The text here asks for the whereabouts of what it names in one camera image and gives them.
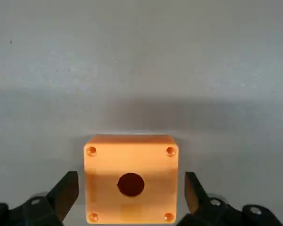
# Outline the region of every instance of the white background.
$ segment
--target white background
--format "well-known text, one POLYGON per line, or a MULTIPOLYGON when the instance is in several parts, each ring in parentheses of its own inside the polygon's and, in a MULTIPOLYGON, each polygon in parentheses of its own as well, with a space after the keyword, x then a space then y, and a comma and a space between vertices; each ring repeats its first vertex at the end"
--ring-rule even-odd
POLYGON ((0 0, 0 202, 78 170, 83 145, 167 133, 183 175, 283 223, 283 0, 0 0))

